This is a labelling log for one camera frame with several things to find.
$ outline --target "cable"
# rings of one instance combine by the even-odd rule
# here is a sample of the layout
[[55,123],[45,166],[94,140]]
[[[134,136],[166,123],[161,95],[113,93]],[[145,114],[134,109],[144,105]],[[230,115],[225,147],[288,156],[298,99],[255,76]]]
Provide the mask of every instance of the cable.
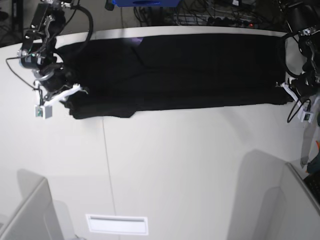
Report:
[[200,4],[200,2],[199,2],[198,0],[194,0],[194,1],[190,4],[190,10],[191,10],[191,11],[193,11],[193,12],[195,12],[195,13],[202,13],[202,14],[207,11],[207,8],[204,7],[202,4],[200,4],[200,6],[197,6],[196,3],[199,3],[199,4]]
[[183,15],[184,15],[185,24],[186,24],[186,25],[189,25],[188,20],[187,20],[187,16],[186,16],[186,10],[185,10],[183,7],[181,7],[181,8],[182,8],[182,10],[183,10]]
[[295,40],[295,42],[296,42],[297,44],[299,44],[299,42],[298,42],[298,40],[295,38],[295,36],[292,36],[292,38]]
[[120,18],[121,18],[121,27],[124,29],[125,28],[125,23],[124,23],[124,14],[123,14],[123,8],[120,8]]
[[[78,0],[78,3],[77,3],[76,6],[80,6],[80,0]],[[69,20],[65,23],[64,26],[67,26],[67,25],[71,22],[71,20],[72,20],[72,19],[74,18],[74,16],[75,16],[76,12],[77,12],[77,9],[75,9],[75,10],[73,11],[71,17],[70,17]]]
[[279,58],[279,61],[282,65],[282,67],[284,68],[284,70],[293,78],[298,79],[300,76],[297,74],[294,74],[292,71],[289,70],[286,60],[282,58],[281,53],[280,53],[280,48],[281,48],[281,44],[285,43],[286,40],[290,37],[293,37],[295,34],[292,32],[289,32],[287,34],[285,34],[284,36],[282,36],[280,38],[280,40],[276,43],[276,48],[277,48],[277,55]]
[[149,17],[146,16],[146,10],[143,7],[134,7],[133,13],[135,18],[139,21],[140,27],[143,27],[143,24],[146,24],[148,27],[150,26],[148,21]]
[[[223,14],[233,14],[232,11],[224,11],[224,10],[219,10],[219,9],[216,9],[215,7],[211,7],[212,10],[214,10],[215,12],[217,13],[223,13]],[[241,15],[240,18],[242,17],[246,17],[246,18],[255,18],[254,16],[249,16],[249,15]]]
[[205,12],[207,12],[209,16],[213,18],[211,13],[208,11],[209,4],[205,0],[197,0],[197,2],[205,9]]
[[82,45],[75,52],[73,52],[71,55],[69,55],[68,57],[78,55],[87,46],[87,44],[89,43],[89,41],[92,37],[92,34],[94,32],[94,19],[93,19],[91,13],[86,8],[84,8],[83,6],[80,6],[80,5],[73,6],[73,7],[71,7],[71,9],[79,10],[79,11],[83,12],[88,17],[89,31],[88,31],[86,39],[82,43]]
[[180,21],[179,21],[179,13],[180,13],[180,9],[181,9],[181,5],[183,4],[184,0],[181,0],[179,3],[178,3],[178,6],[176,7],[176,24],[178,26],[181,26],[180,24]]
[[22,82],[24,82],[26,85],[28,85],[30,88],[32,88],[33,90],[38,90],[37,88],[35,88],[34,86],[32,86],[30,83],[28,83],[26,80],[24,80],[22,77],[20,77],[9,65],[8,60],[13,60],[13,59],[19,59],[19,57],[9,57],[5,60],[6,65],[8,66],[8,68],[10,69],[10,71],[17,76]]
[[14,43],[19,43],[21,41],[21,38],[18,37],[17,35],[15,35],[15,33],[13,31],[11,31],[11,29],[6,26],[6,25],[0,25],[0,29],[2,29],[3,31],[5,31],[5,34],[2,35],[2,37],[0,38],[0,44],[2,43],[2,41],[5,39],[5,37],[7,36],[12,36],[14,38]]
[[301,101],[301,100],[298,99],[298,100],[295,102],[295,104],[293,105],[293,108],[291,109],[291,111],[290,111],[290,113],[289,113],[289,116],[288,116],[288,118],[287,118],[287,120],[286,120],[286,122],[287,122],[288,124],[292,121],[292,119],[294,119],[294,117],[297,115],[297,113],[300,111],[300,109],[304,106],[304,104],[305,104],[306,102],[309,101],[308,108],[311,107],[311,100],[308,98],[308,99],[304,100],[304,101],[301,103],[301,105],[299,106],[298,110],[297,110],[297,111],[293,114],[293,116],[290,118],[290,116],[291,116],[291,114],[293,113],[294,109],[296,108],[298,102],[300,102],[300,101]]
[[200,19],[200,20],[202,20],[202,21],[204,21],[204,22],[207,21],[206,19],[203,19],[203,18],[199,17],[199,16],[194,12],[194,10],[190,9],[190,8],[188,7],[188,5],[186,4],[185,1],[184,1],[183,3],[184,3],[184,5],[185,5],[185,8],[186,8],[186,9],[184,9],[183,7],[182,7],[182,9],[183,9],[183,10],[186,10],[190,15],[193,15],[193,16],[195,17],[195,21],[196,21],[196,24],[197,24],[197,25],[200,26],[200,24],[199,24],[199,22],[198,22],[198,19]]

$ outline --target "white table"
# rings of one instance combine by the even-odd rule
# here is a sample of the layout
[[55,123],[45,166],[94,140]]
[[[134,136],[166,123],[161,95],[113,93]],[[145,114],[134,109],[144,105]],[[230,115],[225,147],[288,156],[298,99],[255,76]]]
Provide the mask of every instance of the white table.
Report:
[[[200,33],[282,35],[165,26],[100,31],[92,39]],[[85,37],[59,36],[57,45]],[[295,44],[289,41],[287,60],[299,72],[303,59]],[[74,120],[56,104],[53,118],[35,118],[34,92],[5,64],[20,46],[0,49],[2,215],[10,215],[21,200],[16,173],[27,169],[48,178],[66,238],[75,232],[88,240],[140,239],[90,233],[85,214],[97,214],[148,217],[145,239],[150,240],[249,240],[265,192],[279,186],[285,161],[301,157],[305,125],[297,119],[287,124],[292,104],[144,111],[129,119],[85,120]],[[10,64],[25,80],[34,80],[18,60]],[[74,230],[68,228],[69,218]]]

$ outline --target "air vent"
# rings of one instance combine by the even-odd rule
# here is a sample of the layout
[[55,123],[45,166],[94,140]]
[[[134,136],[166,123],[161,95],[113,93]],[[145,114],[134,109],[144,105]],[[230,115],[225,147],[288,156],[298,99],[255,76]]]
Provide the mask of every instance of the air vent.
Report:
[[87,214],[92,233],[118,235],[148,235],[148,218],[131,216],[103,216]]

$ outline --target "black garment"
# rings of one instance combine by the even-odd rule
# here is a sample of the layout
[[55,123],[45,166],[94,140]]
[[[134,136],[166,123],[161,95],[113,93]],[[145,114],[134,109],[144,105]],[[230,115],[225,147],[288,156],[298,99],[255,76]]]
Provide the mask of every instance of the black garment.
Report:
[[[65,106],[76,119],[129,118],[137,111],[281,105],[286,92],[278,37],[186,34],[90,41],[69,64],[90,94]],[[80,43],[59,49],[68,53]]]

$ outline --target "power strip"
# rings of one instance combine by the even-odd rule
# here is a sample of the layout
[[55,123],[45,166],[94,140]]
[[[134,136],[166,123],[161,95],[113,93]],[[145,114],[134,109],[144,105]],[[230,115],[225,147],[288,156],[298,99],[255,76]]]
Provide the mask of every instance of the power strip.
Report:
[[[177,14],[173,14],[173,19],[167,17],[166,22],[174,22],[177,24]],[[234,17],[227,17],[216,15],[215,18],[207,14],[197,14],[197,16],[192,14],[179,14],[179,25],[201,25],[207,26],[208,22],[212,23],[209,26],[218,26],[218,27],[237,27],[237,28],[248,28],[248,29],[257,29],[257,24],[251,23],[250,19],[240,18],[236,21]]]

